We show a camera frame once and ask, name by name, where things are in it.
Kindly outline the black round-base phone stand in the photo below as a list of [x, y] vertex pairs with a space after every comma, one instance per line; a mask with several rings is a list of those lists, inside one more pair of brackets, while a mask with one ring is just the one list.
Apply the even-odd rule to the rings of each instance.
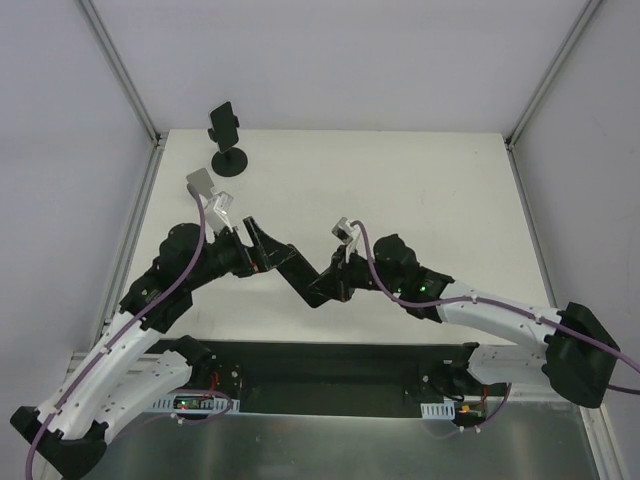
[[246, 153], [237, 147], [239, 142], [239, 119], [230, 101], [226, 101], [209, 112], [211, 127], [208, 136], [218, 151], [211, 159], [213, 172], [224, 178], [243, 173], [248, 166]]

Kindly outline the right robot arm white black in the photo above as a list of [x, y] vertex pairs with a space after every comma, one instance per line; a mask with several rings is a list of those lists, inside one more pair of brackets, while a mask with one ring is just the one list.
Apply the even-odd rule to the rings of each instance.
[[528, 306], [478, 291], [421, 266], [396, 234], [377, 240], [371, 257], [340, 246], [329, 267], [305, 282], [316, 306], [346, 302], [357, 289], [388, 291], [415, 318], [509, 341], [505, 353], [473, 345], [469, 356], [450, 369], [451, 385], [461, 394], [495, 383], [529, 383], [550, 386], [586, 408], [597, 408], [604, 399], [619, 347], [584, 305]]

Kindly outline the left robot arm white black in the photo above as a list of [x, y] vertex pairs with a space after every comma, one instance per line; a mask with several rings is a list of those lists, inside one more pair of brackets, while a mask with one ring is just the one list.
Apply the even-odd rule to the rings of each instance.
[[27, 478], [33, 476], [36, 455], [65, 479], [83, 478], [153, 400], [185, 385], [199, 389], [209, 382], [212, 355], [190, 336], [171, 344], [137, 379], [120, 380], [192, 307], [193, 293], [200, 287], [227, 274], [245, 278], [276, 270], [309, 306], [324, 303], [312, 288], [318, 272], [293, 245], [275, 240], [251, 217], [243, 223], [250, 244], [242, 242], [234, 227], [219, 229], [213, 241], [207, 241], [204, 223], [173, 227], [81, 364], [40, 405], [15, 411], [10, 423], [30, 445]]

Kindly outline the white-edged black smartphone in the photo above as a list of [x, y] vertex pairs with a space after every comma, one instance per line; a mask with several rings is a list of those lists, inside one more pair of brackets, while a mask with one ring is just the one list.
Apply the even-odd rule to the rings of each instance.
[[209, 112], [211, 127], [209, 138], [218, 146], [221, 153], [233, 148], [239, 141], [239, 120], [234, 114], [230, 101], [226, 101]]

